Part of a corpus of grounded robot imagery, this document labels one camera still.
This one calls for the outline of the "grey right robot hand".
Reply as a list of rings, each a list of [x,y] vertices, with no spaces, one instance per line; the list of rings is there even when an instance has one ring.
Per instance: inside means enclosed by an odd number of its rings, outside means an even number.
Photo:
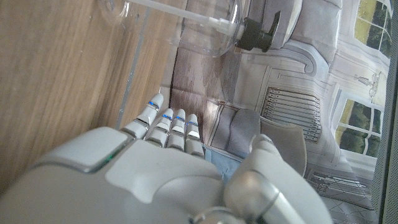
[[[1,196],[2,223],[330,223],[323,200],[257,134],[223,182],[197,117],[156,94],[120,130],[88,131],[37,160]]]

